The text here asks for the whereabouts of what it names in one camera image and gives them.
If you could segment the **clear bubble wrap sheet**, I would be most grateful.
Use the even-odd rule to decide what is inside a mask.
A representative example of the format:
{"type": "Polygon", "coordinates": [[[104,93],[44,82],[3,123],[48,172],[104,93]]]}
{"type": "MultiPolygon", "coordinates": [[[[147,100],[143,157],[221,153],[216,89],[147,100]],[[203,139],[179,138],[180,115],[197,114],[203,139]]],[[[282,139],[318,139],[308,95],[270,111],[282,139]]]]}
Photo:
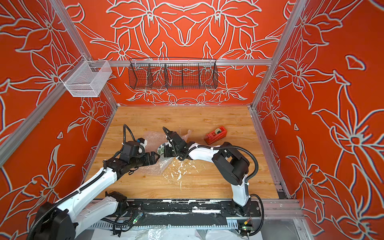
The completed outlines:
{"type": "Polygon", "coordinates": [[[164,132],[147,131],[143,138],[147,141],[146,152],[155,152],[160,155],[159,160],[155,165],[139,167],[132,174],[144,175],[161,175],[175,157],[165,157],[165,145],[168,144],[166,134],[164,132]]]}

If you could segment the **green leaf pattern bowl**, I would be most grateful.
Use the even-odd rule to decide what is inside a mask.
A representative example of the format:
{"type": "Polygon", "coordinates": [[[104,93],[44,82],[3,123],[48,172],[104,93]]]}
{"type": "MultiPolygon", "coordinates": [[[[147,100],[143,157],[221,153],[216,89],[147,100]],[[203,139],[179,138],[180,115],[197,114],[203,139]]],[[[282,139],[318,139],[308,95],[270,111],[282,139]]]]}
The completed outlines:
{"type": "Polygon", "coordinates": [[[161,144],[158,149],[157,149],[157,153],[164,157],[164,158],[168,158],[168,154],[167,154],[167,151],[168,151],[168,148],[169,148],[169,143],[163,143],[161,144]]]}

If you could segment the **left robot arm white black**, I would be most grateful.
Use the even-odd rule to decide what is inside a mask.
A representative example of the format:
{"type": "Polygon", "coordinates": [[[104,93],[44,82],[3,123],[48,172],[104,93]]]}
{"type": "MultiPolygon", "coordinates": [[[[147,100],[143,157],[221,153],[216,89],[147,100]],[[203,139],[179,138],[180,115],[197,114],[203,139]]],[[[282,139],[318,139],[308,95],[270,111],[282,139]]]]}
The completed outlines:
{"type": "Polygon", "coordinates": [[[43,204],[35,218],[28,240],[74,240],[89,226],[116,212],[124,197],[107,196],[93,207],[88,204],[125,174],[155,165],[160,155],[146,152],[143,138],[123,141],[122,148],[103,161],[100,170],[69,195],[55,203],[43,204]]]}

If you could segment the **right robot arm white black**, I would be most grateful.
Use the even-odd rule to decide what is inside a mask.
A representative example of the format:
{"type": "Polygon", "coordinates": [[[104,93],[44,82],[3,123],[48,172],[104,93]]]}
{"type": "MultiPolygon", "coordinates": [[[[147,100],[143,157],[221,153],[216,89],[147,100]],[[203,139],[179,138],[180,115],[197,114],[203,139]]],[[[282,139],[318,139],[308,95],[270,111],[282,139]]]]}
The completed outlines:
{"type": "Polygon", "coordinates": [[[186,142],[175,131],[163,127],[168,144],[165,146],[164,156],[175,157],[179,161],[206,161],[215,165],[222,177],[231,185],[232,200],[221,201],[222,215],[225,217],[247,217],[236,232],[242,237],[258,234],[264,223],[265,211],[261,198],[249,193],[249,181],[259,170],[256,157],[248,150],[225,142],[220,146],[206,146],[195,142],[186,142]],[[257,227],[251,226],[252,197],[259,201],[260,222],[257,227]]]}

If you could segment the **red tape dispenser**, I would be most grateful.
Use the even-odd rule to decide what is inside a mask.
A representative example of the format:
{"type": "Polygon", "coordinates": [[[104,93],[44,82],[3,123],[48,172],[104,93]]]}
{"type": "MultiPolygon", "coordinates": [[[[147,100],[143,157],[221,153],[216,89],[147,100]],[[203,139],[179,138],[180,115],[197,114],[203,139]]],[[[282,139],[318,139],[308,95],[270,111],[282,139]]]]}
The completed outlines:
{"type": "Polygon", "coordinates": [[[227,129],[224,126],[216,128],[214,131],[205,135],[204,140],[208,145],[225,138],[227,136],[227,129]]]}

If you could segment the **clear plastic hanging bin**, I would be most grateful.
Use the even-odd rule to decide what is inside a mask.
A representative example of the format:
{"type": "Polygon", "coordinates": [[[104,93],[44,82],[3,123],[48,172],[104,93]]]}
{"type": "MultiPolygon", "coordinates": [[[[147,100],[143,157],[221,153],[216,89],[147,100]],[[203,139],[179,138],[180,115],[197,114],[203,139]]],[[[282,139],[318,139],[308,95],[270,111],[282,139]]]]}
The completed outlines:
{"type": "Polygon", "coordinates": [[[91,67],[88,61],[79,62],[62,80],[64,87],[73,97],[98,97],[112,74],[108,61],[101,64],[91,67]]]}

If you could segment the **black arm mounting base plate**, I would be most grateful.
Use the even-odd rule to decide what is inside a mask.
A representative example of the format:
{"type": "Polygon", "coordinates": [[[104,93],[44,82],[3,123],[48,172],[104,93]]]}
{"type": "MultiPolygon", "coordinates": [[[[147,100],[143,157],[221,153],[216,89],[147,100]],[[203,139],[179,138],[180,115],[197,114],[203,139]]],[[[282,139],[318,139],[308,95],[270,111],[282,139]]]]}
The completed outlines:
{"type": "Polygon", "coordinates": [[[260,217],[263,213],[258,201],[249,200],[245,206],[228,199],[129,199],[129,217],[142,211],[152,215],[213,214],[223,217],[260,217]]]}

